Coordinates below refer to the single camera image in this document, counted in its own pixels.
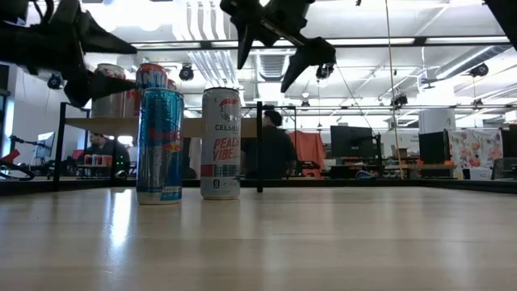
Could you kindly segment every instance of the black robotic claw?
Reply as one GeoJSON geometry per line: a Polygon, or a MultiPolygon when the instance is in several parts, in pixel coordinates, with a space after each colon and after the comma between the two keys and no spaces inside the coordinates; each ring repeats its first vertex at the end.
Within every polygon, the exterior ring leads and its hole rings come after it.
{"type": "Polygon", "coordinates": [[[237,68],[244,66],[254,40],[260,40],[265,46],[271,47],[280,37],[297,47],[282,81],[283,93],[308,66],[332,68],[336,55],[334,46],[321,37],[307,39],[300,34],[300,30],[307,24],[305,15],[313,2],[314,0],[271,0],[262,7],[259,0],[221,0],[221,9],[231,16],[230,20],[237,29],[237,68]]]}
{"type": "Polygon", "coordinates": [[[42,23],[20,27],[3,22],[25,20],[28,0],[15,6],[0,5],[0,59],[24,66],[30,74],[41,70],[61,73],[67,81],[65,93],[70,102],[84,106],[89,99],[100,98],[134,87],[130,82],[97,76],[87,70],[84,53],[135,54],[137,49],[104,31],[91,17],[82,12],[78,0],[61,0],[55,13],[47,6],[42,23]]]}

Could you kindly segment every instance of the red curtain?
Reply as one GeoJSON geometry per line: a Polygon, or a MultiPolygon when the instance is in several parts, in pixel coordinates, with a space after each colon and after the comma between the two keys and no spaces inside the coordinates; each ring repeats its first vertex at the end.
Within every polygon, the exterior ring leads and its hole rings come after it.
{"type": "MultiPolygon", "coordinates": [[[[296,145],[296,153],[299,161],[312,161],[320,165],[321,169],[325,167],[325,148],[323,147],[322,137],[319,133],[288,133],[292,144],[296,145]]],[[[304,170],[304,175],[313,174],[317,179],[321,179],[320,170],[304,170]]]]}

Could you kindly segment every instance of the shelf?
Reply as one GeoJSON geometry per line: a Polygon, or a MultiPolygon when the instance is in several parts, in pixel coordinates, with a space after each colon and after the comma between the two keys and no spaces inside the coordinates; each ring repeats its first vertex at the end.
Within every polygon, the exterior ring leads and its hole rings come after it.
{"type": "MultiPolygon", "coordinates": [[[[132,136],[138,134],[137,118],[67,118],[65,124],[92,133],[108,136],[132,136]]],[[[255,118],[241,119],[241,137],[257,137],[257,120],[255,118]]],[[[201,118],[184,118],[183,137],[202,137],[204,122],[201,118]]]]}

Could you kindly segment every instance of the poster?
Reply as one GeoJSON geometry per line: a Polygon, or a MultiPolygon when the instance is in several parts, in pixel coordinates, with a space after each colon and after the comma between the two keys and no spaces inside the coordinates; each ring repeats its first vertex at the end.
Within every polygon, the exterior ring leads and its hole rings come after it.
{"type": "Polygon", "coordinates": [[[451,160],[458,165],[456,172],[471,168],[491,169],[494,161],[502,158],[499,130],[466,129],[448,134],[451,160]]]}

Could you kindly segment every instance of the man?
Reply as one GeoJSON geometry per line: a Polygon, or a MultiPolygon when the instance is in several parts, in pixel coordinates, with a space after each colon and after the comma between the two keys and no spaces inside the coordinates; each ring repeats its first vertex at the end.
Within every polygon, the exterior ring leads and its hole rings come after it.
{"type": "MultiPolygon", "coordinates": [[[[111,157],[113,154],[113,146],[116,146],[117,163],[115,163],[115,161],[113,162],[113,164],[116,165],[116,170],[125,170],[126,173],[129,171],[129,152],[119,141],[110,140],[100,133],[91,133],[90,143],[91,146],[85,150],[84,154],[101,154],[111,157]]],[[[84,155],[78,158],[78,164],[84,163],[83,161],[84,155]]]]}
{"type": "MultiPolygon", "coordinates": [[[[263,126],[263,178],[282,179],[296,170],[296,151],[289,136],[278,127],[282,116],[274,111],[264,112],[263,126]]],[[[257,179],[256,139],[242,143],[241,166],[247,179],[257,179]]]]}

